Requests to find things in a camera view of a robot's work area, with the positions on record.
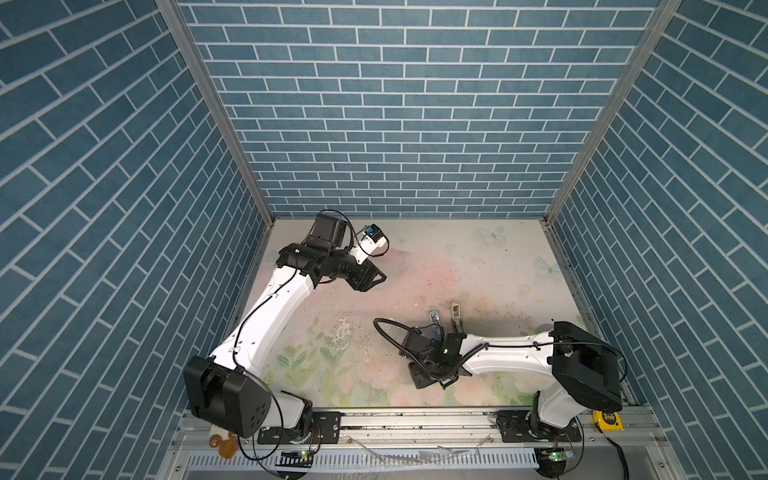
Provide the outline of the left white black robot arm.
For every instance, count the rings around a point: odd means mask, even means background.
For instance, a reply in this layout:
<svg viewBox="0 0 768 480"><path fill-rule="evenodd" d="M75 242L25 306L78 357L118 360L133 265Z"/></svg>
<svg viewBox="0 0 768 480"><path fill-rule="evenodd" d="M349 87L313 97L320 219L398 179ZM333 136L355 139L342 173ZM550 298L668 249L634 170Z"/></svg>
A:
<svg viewBox="0 0 768 480"><path fill-rule="evenodd" d="M300 304L325 280L344 280L357 292L385 281L372 262L388 239L375 224L355 231L341 212L320 211L305 239L279 251L262 294L233 332L208 356L183 369L191 413L241 438L275 428L280 442L311 430L312 403L272 391L263 378L268 355Z"/></svg>

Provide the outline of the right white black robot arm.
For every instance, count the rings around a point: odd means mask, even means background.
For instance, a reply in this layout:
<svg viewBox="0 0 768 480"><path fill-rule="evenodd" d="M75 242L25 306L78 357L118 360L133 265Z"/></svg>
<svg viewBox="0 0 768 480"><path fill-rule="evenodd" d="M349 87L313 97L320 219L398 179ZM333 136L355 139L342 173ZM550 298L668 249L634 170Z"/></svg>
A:
<svg viewBox="0 0 768 480"><path fill-rule="evenodd" d="M566 432L571 421L591 409L622 410L621 371L628 366L622 352L567 321L522 337L483 337L463 331L438 331L428 337L417 327L385 318L373 325L409 361L414 386L446 389L463 376L485 373L532 374L542 386L523 417L525 431L536 440Z"/></svg>

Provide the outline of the yellow tape measure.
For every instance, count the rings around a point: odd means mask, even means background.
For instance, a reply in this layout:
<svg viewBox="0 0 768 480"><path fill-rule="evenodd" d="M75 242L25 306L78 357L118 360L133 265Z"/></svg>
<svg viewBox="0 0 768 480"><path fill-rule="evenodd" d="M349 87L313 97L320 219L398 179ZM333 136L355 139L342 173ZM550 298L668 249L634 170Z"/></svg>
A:
<svg viewBox="0 0 768 480"><path fill-rule="evenodd" d="M623 431L624 425L620 415L616 412L594 410L592 412L595 428L600 432Z"/></svg>

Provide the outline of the brown white plush toy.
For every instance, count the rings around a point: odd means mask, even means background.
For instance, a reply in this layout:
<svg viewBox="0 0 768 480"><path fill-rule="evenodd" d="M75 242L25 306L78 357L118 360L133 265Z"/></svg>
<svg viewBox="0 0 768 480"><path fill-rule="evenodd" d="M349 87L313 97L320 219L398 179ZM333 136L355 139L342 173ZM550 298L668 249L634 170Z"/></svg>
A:
<svg viewBox="0 0 768 480"><path fill-rule="evenodd" d="M216 449L218 455L223 459L231 459L238 451L238 437L229 432L222 436L220 434L213 434L209 437L209 446Z"/></svg>

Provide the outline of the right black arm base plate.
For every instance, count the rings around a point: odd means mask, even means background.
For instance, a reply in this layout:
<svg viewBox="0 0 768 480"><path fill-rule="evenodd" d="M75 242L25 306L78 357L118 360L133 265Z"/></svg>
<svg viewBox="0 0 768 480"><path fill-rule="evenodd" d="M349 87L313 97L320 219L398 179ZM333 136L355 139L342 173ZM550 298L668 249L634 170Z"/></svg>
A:
<svg viewBox="0 0 768 480"><path fill-rule="evenodd" d="M543 423L532 426L530 411L524 409L500 410L493 417L503 443L577 443L583 439L576 418L565 428L558 429Z"/></svg>

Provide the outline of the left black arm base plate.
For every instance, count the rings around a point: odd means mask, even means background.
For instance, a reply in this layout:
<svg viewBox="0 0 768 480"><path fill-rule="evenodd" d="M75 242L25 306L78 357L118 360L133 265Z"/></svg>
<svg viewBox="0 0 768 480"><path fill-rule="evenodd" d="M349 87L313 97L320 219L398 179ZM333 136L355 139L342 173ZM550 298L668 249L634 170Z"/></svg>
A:
<svg viewBox="0 0 768 480"><path fill-rule="evenodd" d="M258 432L259 445L304 444L311 435L320 435L314 443L321 445L337 444L341 430L342 413L340 411L313 411L311 416L304 415L296 427L281 430L279 426L262 428Z"/></svg>

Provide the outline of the aluminium front rail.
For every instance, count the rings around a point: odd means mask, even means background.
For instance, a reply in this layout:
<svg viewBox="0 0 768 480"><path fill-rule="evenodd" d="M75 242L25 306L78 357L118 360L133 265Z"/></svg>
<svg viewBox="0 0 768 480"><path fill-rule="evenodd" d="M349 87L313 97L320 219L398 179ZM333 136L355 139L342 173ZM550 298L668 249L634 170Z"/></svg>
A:
<svg viewBox="0 0 768 480"><path fill-rule="evenodd" d="M667 436L647 407L627 407L621 413L624 430L600 432L591 414L577 419L583 439L577 443L503 443L495 426L494 407L456 408L350 408L340 411L337 444L314 443L280 447L238 441L240 454L261 463L275 454L311 461L330 449L501 449L531 448L537 469L417 470L369 473L189 472L193 453L216 453L209 437L225 433L185 415L161 464L160 479L681 479L682 466Z"/></svg>

